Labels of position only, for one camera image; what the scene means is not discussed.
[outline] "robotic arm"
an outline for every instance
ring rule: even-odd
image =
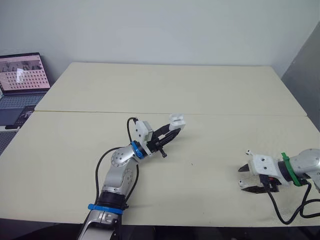
[[[312,179],[318,192],[320,192],[320,149],[307,149],[297,156],[288,157],[282,153],[282,161],[273,159],[271,156],[254,154],[250,150],[246,152],[252,156],[248,164],[240,167],[238,172],[249,172],[239,180],[240,189],[246,192],[261,194],[267,193],[272,200],[276,214],[283,224],[290,224],[297,214],[303,218],[320,217],[320,213],[304,215],[304,207],[313,202],[320,202],[320,199],[307,200],[311,189],[311,183],[307,179]],[[290,182],[297,187],[308,185],[301,205],[296,209],[292,217],[285,221],[282,219],[275,199],[271,192],[279,192],[279,185],[290,186]]]
[[[167,154],[163,150],[164,145],[172,141],[186,125],[182,114],[172,114],[170,124],[164,125],[156,131],[153,131],[147,121],[140,121],[137,118],[131,119],[135,123],[137,140],[131,141],[125,147],[113,148],[108,151],[116,150],[111,157],[111,166],[105,177],[101,194],[99,197],[97,196],[94,204],[88,206],[90,212],[82,225],[78,240],[121,239],[121,216],[123,211],[128,208],[127,200],[138,180],[138,164],[145,157],[152,157],[153,153],[157,151],[160,151],[165,158]]]

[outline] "laptop screen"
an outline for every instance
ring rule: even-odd
[[[0,88],[4,94],[49,90],[50,84],[40,54],[0,56]]]

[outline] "laptop keyboard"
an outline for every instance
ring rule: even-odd
[[[0,99],[0,109],[19,109],[25,106],[37,105],[43,95],[5,96]]]
[[[15,135],[15,131],[0,132],[0,155],[4,152]]]

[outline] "white table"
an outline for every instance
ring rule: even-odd
[[[269,66],[72,63],[37,111],[305,116]]]
[[[134,114],[157,129],[166,114]],[[108,149],[129,143],[128,113],[35,112],[0,157],[0,218],[82,223],[95,199],[94,172]],[[140,165],[123,224],[215,227],[283,226],[266,194],[243,192],[238,168],[255,153],[295,156],[318,148],[320,134],[305,116],[187,114],[185,129]],[[110,155],[100,166],[102,183]],[[305,187],[283,187],[274,197],[284,218]],[[310,198],[318,198],[313,187]],[[318,212],[317,204],[306,212]],[[293,226],[318,225],[301,219]]]

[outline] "blue ring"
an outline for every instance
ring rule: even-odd
[[[120,215],[122,215],[124,213],[123,210],[118,209],[118,208],[112,208],[112,207],[106,207],[106,206],[97,206],[97,205],[94,205],[92,203],[90,203],[88,205],[88,209],[89,210],[100,210],[100,211],[109,212],[109,213],[113,213],[113,214],[120,214]]]
[[[143,159],[144,155],[142,154],[141,151],[139,151],[139,149],[138,149],[138,147],[137,147],[137,145],[135,144],[134,141],[131,142],[131,145],[133,147],[133,150],[134,150],[135,154],[138,156],[138,158]]]

